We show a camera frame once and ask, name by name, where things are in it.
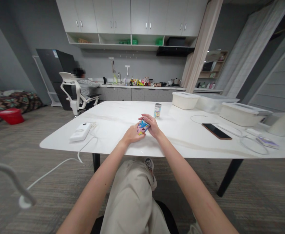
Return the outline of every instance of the smartphone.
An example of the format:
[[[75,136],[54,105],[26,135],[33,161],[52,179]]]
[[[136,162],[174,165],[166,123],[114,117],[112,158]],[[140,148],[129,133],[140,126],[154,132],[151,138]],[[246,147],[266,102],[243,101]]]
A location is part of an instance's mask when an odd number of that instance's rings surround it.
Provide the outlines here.
[[[216,128],[211,123],[203,123],[202,124],[207,130],[209,130],[211,133],[213,133],[216,137],[218,137],[221,140],[232,140],[231,137],[229,137],[226,133],[221,131],[220,129]]]

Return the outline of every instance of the ceiling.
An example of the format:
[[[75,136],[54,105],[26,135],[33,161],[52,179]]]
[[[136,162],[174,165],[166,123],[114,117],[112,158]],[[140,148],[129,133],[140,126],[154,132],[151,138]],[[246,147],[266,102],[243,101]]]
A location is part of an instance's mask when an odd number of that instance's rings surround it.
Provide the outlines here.
[[[271,2],[271,0],[224,0],[223,4],[236,4],[236,5],[265,5],[266,3]]]

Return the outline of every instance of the floor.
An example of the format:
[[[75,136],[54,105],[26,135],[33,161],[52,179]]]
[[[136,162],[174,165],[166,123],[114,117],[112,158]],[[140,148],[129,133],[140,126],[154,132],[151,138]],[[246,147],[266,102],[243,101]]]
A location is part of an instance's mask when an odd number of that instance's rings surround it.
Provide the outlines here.
[[[0,123],[0,162],[12,166],[26,187],[75,152],[41,149],[39,143],[69,122],[72,112],[43,107],[24,114],[18,125]],[[101,162],[107,155],[101,156]],[[36,184],[37,204],[18,207],[19,194],[0,173],[0,233],[55,233],[93,175],[92,157],[82,153],[87,166],[69,161]],[[124,160],[135,157],[125,156]],[[223,198],[216,195],[230,160],[187,160],[240,233],[285,233],[285,159],[244,160]],[[180,233],[194,218],[165,158],[154,158],[158,187],[154,198],[171,210]],[[109,194],[101,208],[104,214]]]

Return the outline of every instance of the black refrigerator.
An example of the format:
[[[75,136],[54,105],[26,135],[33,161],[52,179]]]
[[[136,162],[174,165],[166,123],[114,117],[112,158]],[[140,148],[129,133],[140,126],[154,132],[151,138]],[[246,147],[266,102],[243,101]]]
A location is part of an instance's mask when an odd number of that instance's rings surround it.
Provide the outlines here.
[[[66,100],[68,96],[60,88],[62,77],[59,75],[59,72],[72,73],[73,68],[77,67],[74,57],[70,54],[53,49],[36,49],[36,51],[62,104],[63,109],[66,111],[72,110],[70,107],[70,102]],[[65,85],[64,89],[70,96],[72,96],[72,89],[70,85]]]

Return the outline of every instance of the red bucket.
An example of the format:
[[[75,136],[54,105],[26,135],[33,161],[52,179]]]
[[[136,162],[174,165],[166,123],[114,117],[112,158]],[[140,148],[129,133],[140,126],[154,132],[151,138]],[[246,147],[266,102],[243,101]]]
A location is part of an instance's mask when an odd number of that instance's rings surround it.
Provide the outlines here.
[[[8,124],[19,124],[24,122],[21,110],[17,108],[10,108],[7,110],[0,111],[0,117]]]

